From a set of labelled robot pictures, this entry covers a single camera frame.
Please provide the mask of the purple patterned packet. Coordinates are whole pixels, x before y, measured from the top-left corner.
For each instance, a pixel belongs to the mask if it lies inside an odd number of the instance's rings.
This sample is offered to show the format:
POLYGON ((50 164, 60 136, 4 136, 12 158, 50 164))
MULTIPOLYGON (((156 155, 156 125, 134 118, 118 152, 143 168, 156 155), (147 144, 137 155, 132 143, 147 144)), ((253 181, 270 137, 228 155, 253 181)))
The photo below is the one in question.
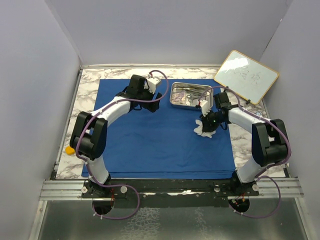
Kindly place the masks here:
POLYGON ((171 102, 175 105, 185 105, 186 104, 186 92, 176 91, 172 93, 171 102))

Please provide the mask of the white gauze pieces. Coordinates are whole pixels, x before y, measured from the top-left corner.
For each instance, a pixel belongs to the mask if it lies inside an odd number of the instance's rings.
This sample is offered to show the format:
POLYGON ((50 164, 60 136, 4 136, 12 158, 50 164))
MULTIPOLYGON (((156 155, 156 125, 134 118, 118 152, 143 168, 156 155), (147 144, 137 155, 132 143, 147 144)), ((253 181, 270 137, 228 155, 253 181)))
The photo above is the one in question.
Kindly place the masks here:
POLYGON ((216 131, 212 131, 212 132, 204 132, 203 131, 203 123, 196 119, 195 120, 195 123, 197 125, 197 127, 193 130, 194 133, 196 133, 198 136, 201 136, 201 137, 207 137, 207 138, 212 138, 212 136, 216 133, 216 131))

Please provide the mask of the stainless steel instrument tray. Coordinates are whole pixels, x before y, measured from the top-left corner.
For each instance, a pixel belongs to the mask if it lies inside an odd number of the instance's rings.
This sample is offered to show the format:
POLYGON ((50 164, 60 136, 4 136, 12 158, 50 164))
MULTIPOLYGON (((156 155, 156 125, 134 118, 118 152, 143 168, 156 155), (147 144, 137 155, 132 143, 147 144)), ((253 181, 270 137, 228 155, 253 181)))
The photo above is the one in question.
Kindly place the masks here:
POLYGON ((171 85, 169 102, 172 107, 197 111, 199 99, 207 101, 213 107, 213 90, 209 85, 186 82, 174 82, 171 85))

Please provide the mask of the blue surgical drape cloth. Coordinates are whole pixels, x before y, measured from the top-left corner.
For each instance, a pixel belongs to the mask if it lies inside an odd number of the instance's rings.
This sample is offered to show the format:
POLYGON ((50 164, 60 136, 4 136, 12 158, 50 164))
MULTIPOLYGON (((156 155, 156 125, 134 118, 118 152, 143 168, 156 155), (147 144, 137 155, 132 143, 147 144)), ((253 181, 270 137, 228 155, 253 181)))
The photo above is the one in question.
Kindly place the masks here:
POLYGON ((200 110, 170 104, 173 80, 162 81, 156 112, 132 110, 107 129, 104 164, 113 178, 226 179, 235 170, 229 130, 194 132, 200 110))

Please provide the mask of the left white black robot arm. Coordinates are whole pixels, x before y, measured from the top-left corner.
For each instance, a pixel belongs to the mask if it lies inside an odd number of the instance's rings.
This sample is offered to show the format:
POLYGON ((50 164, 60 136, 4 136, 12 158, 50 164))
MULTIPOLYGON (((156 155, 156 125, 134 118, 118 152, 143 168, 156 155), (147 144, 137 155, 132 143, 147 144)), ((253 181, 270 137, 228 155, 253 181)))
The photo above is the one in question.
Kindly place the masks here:
POLYGON ((157 92, 161 79, 149 73, 147 78, 132 75, 128 85, 106 105, 93 112, 82 111, 78 114, 70 137, 69 146, 76 156, 84 161, 89 182, 97 196, 106 197, 111 190, 110 173, 103 152, 107 143, 108 127, 121 116, 132 110, 146 109, 152 113, 160 107, 164 95, 157 92))

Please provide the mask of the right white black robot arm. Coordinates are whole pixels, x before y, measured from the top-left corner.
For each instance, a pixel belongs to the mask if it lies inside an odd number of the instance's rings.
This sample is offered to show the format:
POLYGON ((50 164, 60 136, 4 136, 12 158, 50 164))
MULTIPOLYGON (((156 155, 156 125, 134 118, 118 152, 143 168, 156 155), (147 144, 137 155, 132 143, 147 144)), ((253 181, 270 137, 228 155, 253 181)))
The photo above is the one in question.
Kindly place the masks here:
POLYGON ((281 165, 291 156, 285 124, 280 119, 268 119, 246 110, 240 103, 232 104, 224 92, 213 96, 216 111, 207 100, 199 99, 196 108, 201 115, 193 130, 211 138, 218 127, 235 124, 251 134, 251 157, 230 178, 229 189, 240 196, 269 168, 281 165))

